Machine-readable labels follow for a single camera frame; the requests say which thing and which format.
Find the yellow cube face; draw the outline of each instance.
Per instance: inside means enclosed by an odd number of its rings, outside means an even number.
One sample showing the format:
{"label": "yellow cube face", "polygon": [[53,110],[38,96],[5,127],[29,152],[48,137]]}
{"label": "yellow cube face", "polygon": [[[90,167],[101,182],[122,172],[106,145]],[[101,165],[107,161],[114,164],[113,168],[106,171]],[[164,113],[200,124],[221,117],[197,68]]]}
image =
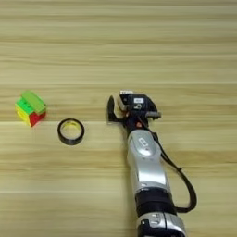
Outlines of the yellow cube face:
{"label": "yellow cube face", "polygon": [[23,109],[21,109],[21,107],[19,107],[18,105],[16,105],[16,110],[18,112],[19,117],[22,120],[24,120],[28,125],[31,126],[29,115]]}

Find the robotic arm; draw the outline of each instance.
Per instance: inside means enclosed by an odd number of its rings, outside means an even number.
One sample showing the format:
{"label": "robotic arm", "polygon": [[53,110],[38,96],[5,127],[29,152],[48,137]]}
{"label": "robotic arm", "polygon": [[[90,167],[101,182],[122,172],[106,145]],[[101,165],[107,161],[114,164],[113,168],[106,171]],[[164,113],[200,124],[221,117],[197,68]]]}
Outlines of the robotic arm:
{"label": "robotic arm", "polygon": [[[145,94],[120,92],[118,104],[124,113],[117,118],[114,98],[107,104],[108,121],[122,123],[128,133],[128,163],[137,209],[138,237],[187,237],[177,211],[188,212],[196,206],[196,194],[187,178],[168,158],[156,133],[149,130],[148,119],[159,119],[156,105]],[[160,164],[163,157],[184,179],[192,203],[190,207],[175,207],[167,175]]]}

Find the black cable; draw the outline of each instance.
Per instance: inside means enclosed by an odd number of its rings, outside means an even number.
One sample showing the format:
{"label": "black cable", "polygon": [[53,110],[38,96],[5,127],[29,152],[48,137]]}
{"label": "black cable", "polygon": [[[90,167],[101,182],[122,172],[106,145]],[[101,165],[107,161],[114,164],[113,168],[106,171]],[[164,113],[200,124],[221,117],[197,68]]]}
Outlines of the black cable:
{"label": "black cable", "polygon": [[178,172],[178,174],[181,176],[182,180],[184,181],[188,192],[189,192],[189,196],[190,196],[190,204],[188,207],[176,207],[177,212],[179,213],[187,213],[192,211],[193,209],[196,208],[197,205],[197,196],[196,196],[196,192],[194,187],[192,186],[192,184],[190,183],[189,179],[186,177],[186,175],[182,172],[182,168],[179,168],[176,166],[176,164],[168,157],[167,153],[165,152],[163,146],[161,145],[160,141],[158,140],[158,136],[155,132],[152,132],[147,125],[144,124],[144,122],[141,120],[140,117],[138,117],[138,120],[140,120],[140,122],[144,125],[144,127],[149,130],[152,135],[154,140],[157,142],[157,144],[160,146],[161,149],[161,157],[173,168],[176,169],[176,171]]}

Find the wood grain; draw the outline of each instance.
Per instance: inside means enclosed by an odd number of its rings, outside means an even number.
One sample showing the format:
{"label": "wood grain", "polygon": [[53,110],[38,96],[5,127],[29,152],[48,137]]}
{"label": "wood grain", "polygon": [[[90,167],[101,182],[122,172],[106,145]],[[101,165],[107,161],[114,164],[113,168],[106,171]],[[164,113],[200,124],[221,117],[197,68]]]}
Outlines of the wood grain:
{"label": "wood grain", "polygon": [[[236,0],[0,0],[1,237],[136,236],[122,128],[106,124],[121,89],[163,112],[152,129],[198,194],[181,215],[189,236],[235,237],[236,12]],[[14,110],[26,89],[48,106],[34,129]],[[56,134],[68,117],[86,128],[75,147]]]}

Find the black tape roll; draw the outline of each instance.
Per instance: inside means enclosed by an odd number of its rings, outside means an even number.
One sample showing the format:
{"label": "black tape roll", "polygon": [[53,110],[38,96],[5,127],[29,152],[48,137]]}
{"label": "black tape roll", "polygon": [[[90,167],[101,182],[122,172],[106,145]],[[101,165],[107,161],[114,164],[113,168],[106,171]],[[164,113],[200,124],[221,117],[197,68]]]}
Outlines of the black tape roll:
{"label": "black tape roll", "polygon": [[[68,125],[75,126],[79,130],[81,130],[80,135],[74,139],[67,138],[65,135],[63,135],[62,130]],[[80,121],[78,121],[74,118],[66,118],[58,124],[57,133],[58,133],[58,137],[62,143],[67,144],[67,145],[75,145],[75,144],[78,144],[82,141],[84,133],[85,133],[85,129],[84,129],[83,124]]]}

